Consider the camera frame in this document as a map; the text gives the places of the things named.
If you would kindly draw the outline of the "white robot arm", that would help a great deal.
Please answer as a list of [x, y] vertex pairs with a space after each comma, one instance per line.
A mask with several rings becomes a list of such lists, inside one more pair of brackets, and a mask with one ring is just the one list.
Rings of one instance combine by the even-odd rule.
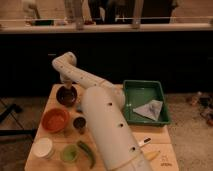
[[153, 171], [125, 120], [125, 95], [108, 80], [76, 67], [77, 59], [66, 52], [52, 61], [65, 85], [84, 88], [81, 108], [107, 171]]

